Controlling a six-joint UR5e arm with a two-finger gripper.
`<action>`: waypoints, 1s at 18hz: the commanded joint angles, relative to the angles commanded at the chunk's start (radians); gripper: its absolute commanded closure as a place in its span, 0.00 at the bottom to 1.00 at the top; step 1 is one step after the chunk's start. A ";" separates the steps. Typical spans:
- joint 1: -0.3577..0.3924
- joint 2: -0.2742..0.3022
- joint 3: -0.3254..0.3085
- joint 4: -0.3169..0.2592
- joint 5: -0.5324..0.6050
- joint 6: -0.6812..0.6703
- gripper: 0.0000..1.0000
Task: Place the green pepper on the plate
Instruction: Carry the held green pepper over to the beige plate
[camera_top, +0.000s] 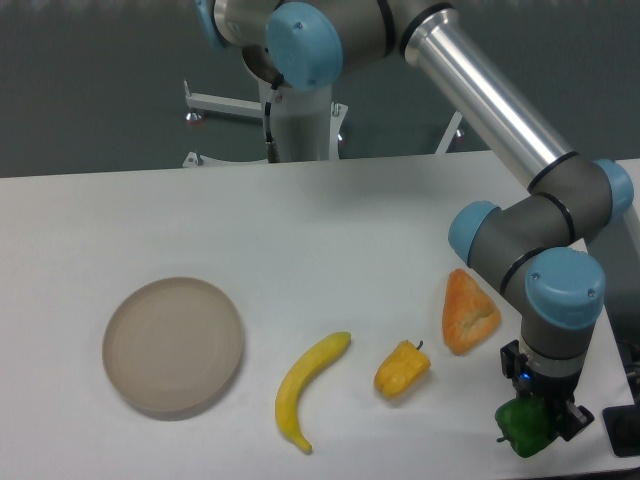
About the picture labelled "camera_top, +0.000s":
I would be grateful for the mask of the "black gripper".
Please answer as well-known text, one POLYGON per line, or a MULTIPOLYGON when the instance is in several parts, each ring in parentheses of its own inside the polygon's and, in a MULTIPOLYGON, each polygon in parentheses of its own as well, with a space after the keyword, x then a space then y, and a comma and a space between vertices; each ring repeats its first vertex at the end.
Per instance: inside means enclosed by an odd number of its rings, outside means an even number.
POLYGON ((550 358, 524 340, 513 340, 500 349, 500 359, 502 374, 511 381, 516 396, 541 399, 563 440, 572 440, 594 421, 587 408, 575 404, 585 351, 566 359, 550 358))

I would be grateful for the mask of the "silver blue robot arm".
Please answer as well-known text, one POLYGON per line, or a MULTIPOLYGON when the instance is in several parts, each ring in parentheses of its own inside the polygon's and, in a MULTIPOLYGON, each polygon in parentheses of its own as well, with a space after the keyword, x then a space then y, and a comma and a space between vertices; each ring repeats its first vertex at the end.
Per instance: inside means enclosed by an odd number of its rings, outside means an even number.
POLYGON ((627 172, 580 157, 464 33, 446 1, 198 1, 215 48, 239 48, 262 84, 260 119, 271 163, 327 160, 332 86, 392 53, 422 70, 527 189, 501 209, 465 207, 451 247, 522 316, 501 350, 518 396, 546 409, 551 438, 570 440, 594 419, 574 392, 605 274, 573 249, 622 216, 634 198, 627 172))

